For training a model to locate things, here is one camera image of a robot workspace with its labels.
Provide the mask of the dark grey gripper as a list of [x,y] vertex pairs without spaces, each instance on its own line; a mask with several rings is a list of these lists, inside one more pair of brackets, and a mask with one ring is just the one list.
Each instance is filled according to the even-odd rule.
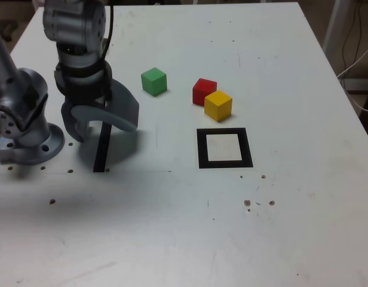
[[90,121],[102,121],[125,132],[137,129],[139,103],[131,92],[116,80],[111,82],[112,98],[109,88],[67,89],[65,101],[61,108],[66,131],[78,142],[85,142],[89,135]]

